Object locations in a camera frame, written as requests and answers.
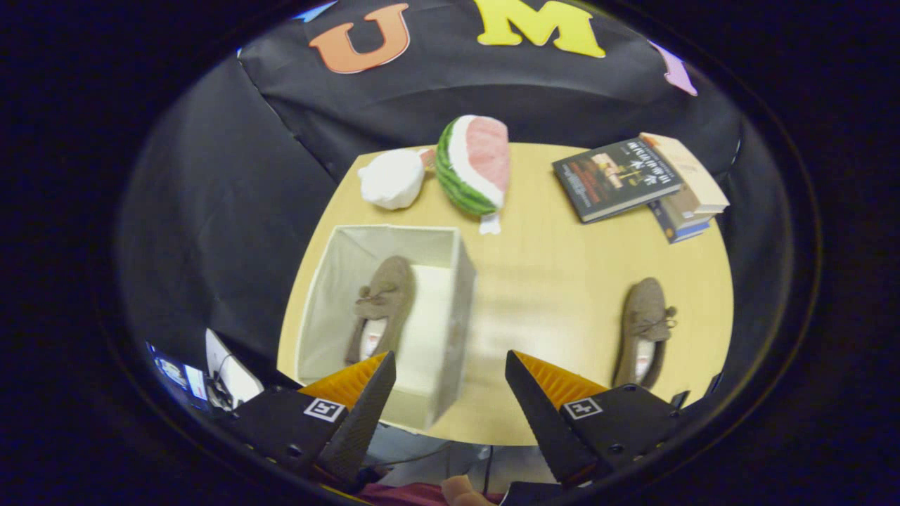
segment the white plush toy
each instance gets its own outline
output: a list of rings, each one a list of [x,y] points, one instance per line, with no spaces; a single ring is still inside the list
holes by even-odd
[[[409,207],[422,189],[425,164],[421,155],[426,152],[395,149],[360,168],[357,174],[362,180],[363,200],[384,209]]]

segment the person's hand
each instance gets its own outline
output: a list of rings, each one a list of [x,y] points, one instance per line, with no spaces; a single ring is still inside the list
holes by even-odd
[[[441,492],[450,506],[494,506],[472,488],[469,476],[451,476],[441,483]]]

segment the shoe insole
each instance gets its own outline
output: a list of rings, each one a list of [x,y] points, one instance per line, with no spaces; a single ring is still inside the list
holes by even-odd
[[[653,363],[653,353],[656,351],[656,343],[647,339],[637,340],[637,358],[634,361],[634,382],[640,384],[650,370]]]
[[[366,320],[363,326],[363,337],[359,339],[359,361],[372,357],[378,343],[381,342],[384,330],[388,327],[388,319]]]

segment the orange letter u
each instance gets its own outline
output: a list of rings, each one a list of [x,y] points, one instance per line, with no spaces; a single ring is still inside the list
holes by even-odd
[[[353,28],[352,23],[340,24],[322,33],[310,41],[310,47],[317,48],[325,66],[339,74],[355,74],[384,65],[403,54],[410,45],[410,31],[403,20],[403,11],[408,7],[408,4],[388,5],[363,18],[378,23],[378,28],[382,31],[384,44],[377,50],[360,54],[353,49],[348,35]]]

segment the green watermelon rind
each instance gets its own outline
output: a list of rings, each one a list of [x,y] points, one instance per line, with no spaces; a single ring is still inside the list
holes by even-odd
[[[441,133],[440,140],[437,142],[435,150],[437,181],[444,188],[447,198],[463,211],[480,216],[491,214],[497,211],[497,206],[460,179],[450,162],[450,135],[458,119],[453,120],[444,128],[444,132]]]

